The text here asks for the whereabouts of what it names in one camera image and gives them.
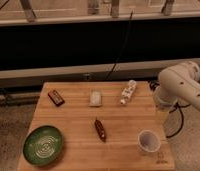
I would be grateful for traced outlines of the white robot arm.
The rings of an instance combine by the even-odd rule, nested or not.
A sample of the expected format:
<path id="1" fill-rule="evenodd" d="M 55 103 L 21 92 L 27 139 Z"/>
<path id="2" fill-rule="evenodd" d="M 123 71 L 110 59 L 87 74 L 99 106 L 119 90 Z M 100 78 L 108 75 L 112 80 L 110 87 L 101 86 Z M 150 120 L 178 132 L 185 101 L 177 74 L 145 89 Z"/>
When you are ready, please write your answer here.
<path id="1" fill-rule="evenodd" d="M 153 92 L 156 106 L 155 122 L 162 125 L 171 108 L 181 98 L 200 111 L 200 67 L 186 61 L 163 69 L 158 74 L 159 85 Z"/>

